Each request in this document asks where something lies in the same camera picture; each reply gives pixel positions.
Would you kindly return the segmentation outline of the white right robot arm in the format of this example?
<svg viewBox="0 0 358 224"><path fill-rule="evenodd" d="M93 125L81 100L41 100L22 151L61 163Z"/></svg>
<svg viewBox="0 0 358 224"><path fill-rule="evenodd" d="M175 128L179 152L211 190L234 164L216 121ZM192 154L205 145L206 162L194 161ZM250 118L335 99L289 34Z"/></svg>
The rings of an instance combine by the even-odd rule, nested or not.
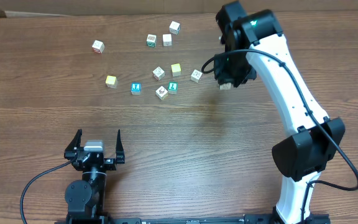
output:
<svg viewBox="0 0 358 224"><path fill-rule="evenodd" d="M277 107L285 139L272 148L283 175L280 198L263 223L329 223L327 214L309 210L313 190L345 132L340 118L327 112L305 85L289 53L287 40L271 10L247 14L240 2L224 5L216 14L225 55L214 59L214 78L221 89L238 87L260 77Z"/></svg>

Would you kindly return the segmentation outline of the plain I wooden block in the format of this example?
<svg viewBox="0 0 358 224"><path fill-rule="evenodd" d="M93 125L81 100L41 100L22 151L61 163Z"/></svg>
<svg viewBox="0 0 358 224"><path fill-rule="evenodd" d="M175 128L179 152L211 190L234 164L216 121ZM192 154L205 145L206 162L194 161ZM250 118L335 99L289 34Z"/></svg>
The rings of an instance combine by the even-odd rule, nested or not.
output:
<svg viewBox="0 0 358 224"><path fill-rule="evenodd" d="M199 83L201 80L203 73L198 70L193 70L191 74L191 81L194 81L195 83Z"/></svg>

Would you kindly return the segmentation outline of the green L wooden block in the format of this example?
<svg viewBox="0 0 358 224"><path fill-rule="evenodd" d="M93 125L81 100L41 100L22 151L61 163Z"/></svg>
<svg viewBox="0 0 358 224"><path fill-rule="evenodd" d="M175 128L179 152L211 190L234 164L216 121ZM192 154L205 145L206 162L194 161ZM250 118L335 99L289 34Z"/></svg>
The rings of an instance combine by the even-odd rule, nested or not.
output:
<svg viewBox="0 0 358 224"><path fill-rule="evenodd" d="M177 82L170 82L168 84L168 93L169 94L177 94L178 90L178 83Z"/></svg>

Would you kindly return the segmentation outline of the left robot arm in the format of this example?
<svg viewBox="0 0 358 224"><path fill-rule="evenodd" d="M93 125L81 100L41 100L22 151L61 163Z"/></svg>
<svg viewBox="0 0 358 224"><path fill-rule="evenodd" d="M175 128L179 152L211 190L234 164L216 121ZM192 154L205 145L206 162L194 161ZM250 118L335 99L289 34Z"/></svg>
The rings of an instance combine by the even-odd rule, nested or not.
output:
<svg viewBox="0 0 358 224"><path fill-rule="evenodd" d="M104 211L104 196L107 171L116 170L118 164L125 163L121 133L117 133L116 156L104 156L102 140L89 140L81 145L82 130L64 151L64 158L82 173L81 179L73 181L65 190L68 205L66 223L113 223L112 217Z"/></svg>

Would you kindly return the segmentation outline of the red bird yellow block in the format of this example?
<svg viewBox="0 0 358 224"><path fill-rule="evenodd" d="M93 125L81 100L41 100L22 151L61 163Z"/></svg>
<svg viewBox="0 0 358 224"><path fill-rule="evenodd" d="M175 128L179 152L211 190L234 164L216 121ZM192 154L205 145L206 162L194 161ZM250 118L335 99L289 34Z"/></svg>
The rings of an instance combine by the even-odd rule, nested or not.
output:
<svg viewBox="0 0 358 224"><path fill-rule="evenodd" d="M168 96L168 90L164 86L160 86L155 94L161 99L164 100Z"/></svg>

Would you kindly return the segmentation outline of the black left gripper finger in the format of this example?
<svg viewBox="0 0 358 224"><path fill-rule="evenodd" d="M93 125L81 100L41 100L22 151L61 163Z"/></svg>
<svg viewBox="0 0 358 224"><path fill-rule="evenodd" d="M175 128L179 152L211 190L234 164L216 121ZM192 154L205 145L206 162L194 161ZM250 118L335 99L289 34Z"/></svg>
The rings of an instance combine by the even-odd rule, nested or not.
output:
<svg viewBox="0 0 358 224"><path fill-rule="evenodd" d="M121 130L117 131L117 139L116 139L116 164L124 164L125 163L125 153L124 148L121 141Z"/></svg>
<svg viewBox="0 0 358 224"><path fill-rule="evenodd" d="M78 147L81 146L82 129L78 129L75 137L71 140L69 145L66 147L65 152L74 152Z"/></svg>

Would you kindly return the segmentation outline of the yellow S wooden block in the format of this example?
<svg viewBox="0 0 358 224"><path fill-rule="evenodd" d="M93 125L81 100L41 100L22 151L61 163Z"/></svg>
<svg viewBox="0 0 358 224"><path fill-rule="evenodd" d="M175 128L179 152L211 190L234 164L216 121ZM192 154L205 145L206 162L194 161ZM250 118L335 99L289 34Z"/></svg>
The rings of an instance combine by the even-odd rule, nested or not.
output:
<svg viewBox="0 0 358 224"><path fill-rule="evenodd" d="M177 77L177 76L181 75L181 66L179 63L171 65L171 69L172 69L173 77Z"/></svg>

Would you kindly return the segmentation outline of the yellow top duck block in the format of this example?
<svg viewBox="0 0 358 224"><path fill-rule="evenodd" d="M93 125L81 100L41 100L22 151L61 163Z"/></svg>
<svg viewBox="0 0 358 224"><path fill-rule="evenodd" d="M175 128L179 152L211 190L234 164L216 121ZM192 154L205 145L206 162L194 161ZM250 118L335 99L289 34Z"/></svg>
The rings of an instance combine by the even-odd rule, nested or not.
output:
<svg viewBox="0 0 358 224"><path fill-rule="evenodd" d="M231 88L232 88L232 83L219 84L220 90L230 90Z"/></svg>

